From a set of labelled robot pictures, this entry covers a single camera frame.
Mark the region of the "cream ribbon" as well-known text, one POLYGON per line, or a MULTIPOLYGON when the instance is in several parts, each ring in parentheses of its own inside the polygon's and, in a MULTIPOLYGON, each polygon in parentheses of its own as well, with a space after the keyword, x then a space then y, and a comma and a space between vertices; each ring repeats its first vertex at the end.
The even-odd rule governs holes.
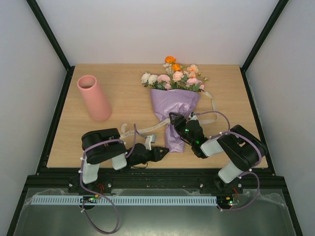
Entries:
MULTIPOLYGON (((216 103, 215 103, 215 100, 214 100, 213 96, 212 96, 209 92, 207 92, 207 91, 203 92, 203 95, 205 95, 205 96, 207 96, 207 97, 209 97, 209 98, 211 99, 212 108, 213 108, 214 111, 216 111, 216 110, 217 110, 217 106, 216 106, 216 103)), ((200 124, 213 123, 213 122, 217 121, 218 118, 219 118, 218 115, 216 115, 216 118, 215 118, 215 119, 200 120, 199 123, 200 123, 200 124)), ((170 119, 169 119, 169 118, 166 118, 166 119, 162 120, 161 122, 159 122, 159 123, 156 124, 156 125, 153 125, 153 126, 151 126, 151 127, 144 128, 144 129, 138 129, 137 131, 138 131, 140 134, 145 134, 145 133, 149 133, 149 132, 151 132, 151 131, 157 130, 157 129, 159 129, 159 128, 161 128, 161 127, 163 127, 163 126, 165 126, 165 125, 167 125, 167 124, 169 124, 169 123, 170 123, 170 119)), ((131 135, 134 135, 134 130, 131 130, 131 129, 130 129, 130 130, 126 131, 126 128, 127 128, 128 126, 129 126, 128 123, 123 123, 123 124, 121 125, 120 138, 121 138, 122 140, 125 139, 126 137, 129 137, 129 136, 131 136, 131 135)))

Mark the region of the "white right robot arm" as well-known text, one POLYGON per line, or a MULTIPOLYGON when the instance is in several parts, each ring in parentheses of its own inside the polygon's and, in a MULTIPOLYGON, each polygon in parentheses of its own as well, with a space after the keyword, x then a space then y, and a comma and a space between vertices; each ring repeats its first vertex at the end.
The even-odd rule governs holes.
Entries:
POLYGON ((180 117, 171 124, 197 157, 204 159, 221 152, 226 153, 229 162, 219 170, 215 180, 215 188, 222 193, 231 188, 235 178, 259 165, 268 154, 266 145, 240 125, 221 132, 215 138, 207 138, 196 119, 186 120, 180 117))

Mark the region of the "purple flower bouquet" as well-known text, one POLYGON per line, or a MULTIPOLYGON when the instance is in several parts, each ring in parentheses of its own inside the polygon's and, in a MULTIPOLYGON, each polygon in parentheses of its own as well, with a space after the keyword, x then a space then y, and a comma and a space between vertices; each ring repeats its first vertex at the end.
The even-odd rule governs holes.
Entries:
POLYGON ((165 58, 163 67, 164 74, 145 72, 141 77, 141 84, 151 88, 154 114, 160 121, 169 118, 170 113, 187 117, 196 108, 208 78, 197 65, 179 64, 173 56, 165 58))

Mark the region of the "pink cylindrical vase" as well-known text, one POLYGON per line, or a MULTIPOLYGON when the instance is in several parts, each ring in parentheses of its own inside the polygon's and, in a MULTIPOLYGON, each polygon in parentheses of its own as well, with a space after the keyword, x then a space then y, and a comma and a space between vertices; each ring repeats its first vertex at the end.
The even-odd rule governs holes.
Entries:
POLYGON ((112 114, 109 100, 96 77, 85 75, 77 81, 86 109, 92 120, 102 122, 112 114))

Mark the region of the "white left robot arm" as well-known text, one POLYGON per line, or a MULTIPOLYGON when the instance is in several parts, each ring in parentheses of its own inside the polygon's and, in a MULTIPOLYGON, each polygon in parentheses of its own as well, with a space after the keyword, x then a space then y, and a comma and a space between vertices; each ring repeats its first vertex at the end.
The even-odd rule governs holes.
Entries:
POLYGON ((84 184, 95 182, 98 178, 100 164, 110 160, 115 171, 127 171, 133 166, 159 162, 168 153, 166 147, 154 147, 156 135, 145 135, 171 122, 175 115, 147 129, 129 130, 125 132, 126 124, 121 126, 122 134, 117 128, 90 131, 84 134, 82 140, 83 157, 79 170, 80 179, 84 184))

